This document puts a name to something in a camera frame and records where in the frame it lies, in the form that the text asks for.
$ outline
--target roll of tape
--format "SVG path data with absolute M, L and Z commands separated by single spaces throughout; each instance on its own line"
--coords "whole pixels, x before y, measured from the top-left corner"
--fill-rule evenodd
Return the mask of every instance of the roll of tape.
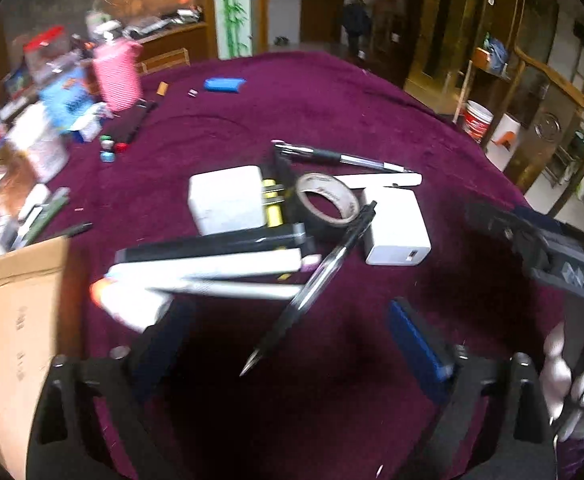
M 310 202 L 307 193 L 316 193 L 329 200 L 339 210 L 341 218 L 320 211 Z M 319 239 L 340 237 L 360 212 L 357 197 L 350 188 L 333 176 L 322 173 L 300 176 L 288 200 L 292 202 L 298 221 L 304 222 L 307 232 Z

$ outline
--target table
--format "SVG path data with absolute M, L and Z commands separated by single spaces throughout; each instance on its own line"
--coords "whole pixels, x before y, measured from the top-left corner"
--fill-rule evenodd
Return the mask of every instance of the table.
M 239 94 L 204 92 L 211 76 L 242 77 Z M 197 298 L 197 323 L 159 400 L 148 409 L 155 439 L 198 479 L 391 478 L 436 412 L 387 329 L 403 296 L 450 342 L 485 356 L 514 351 L 542 363 L 544 337 L 561 318 L 560 295 L 525 279 L 505 246 L 470 231 L 464 203 L 525 205 L 523 195 L 469 136 L 388 82 L 322 53 L 204 62 L 142 79 L 151 98 L 169 89 L 137 140 L 113 164 L 95 142 L 75 145 L 50 186 L 71 202 L 47 233 L 90 221 L 73 243 L 99 279 L 114 253 L 141 242 L 194 235 L 186 205 L 192 174 L 258 164 L 271 139 L 405 165 L 432 250 L 417 267 L 371 267 L 356 251 L 279 348 L 239 378 L 253 345 L 284 304 Z M 198 96 L 187 95 L 190 89 Z M 309 170 L 310 166 L 295 165 Z M 333 174 L 346 167 L 320 167 Z M 294 275 L 302 283 L 306 275 Z M 90 356 L 136 335 L 91 303 Z M 466 465 L 478 428 L 459 456 Z M 110 427 L 119 470 L 133 476 Z

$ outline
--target red and white bucket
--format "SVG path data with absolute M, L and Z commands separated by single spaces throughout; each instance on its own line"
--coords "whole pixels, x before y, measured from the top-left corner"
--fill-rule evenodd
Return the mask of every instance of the red and white bucket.
M 488 130 L 492 122 L 492 112 L 485 106 L 481 106 L 474 101 L 468 101 L 466 110 L 463 112 L 465 123 L 463 130 L 474 140 L 480 140 Z

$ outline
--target glue stick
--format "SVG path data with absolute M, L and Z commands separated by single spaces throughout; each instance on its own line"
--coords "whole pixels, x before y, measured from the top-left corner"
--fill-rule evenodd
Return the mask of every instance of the glue stick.
M 103 278 L 89 287 L 92 301 L 126 327 L 143 332 L 167 312 L 171 294 Z

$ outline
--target person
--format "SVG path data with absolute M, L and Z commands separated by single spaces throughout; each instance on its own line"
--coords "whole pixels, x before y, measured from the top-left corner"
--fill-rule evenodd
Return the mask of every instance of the person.
M 352 57 L 358 57 L 361 36 L 369 36 L 372 20 L 365 10 L 364 0 L 352 0 L 343 9 L 343 27 L 347 33 L 347 51 Z

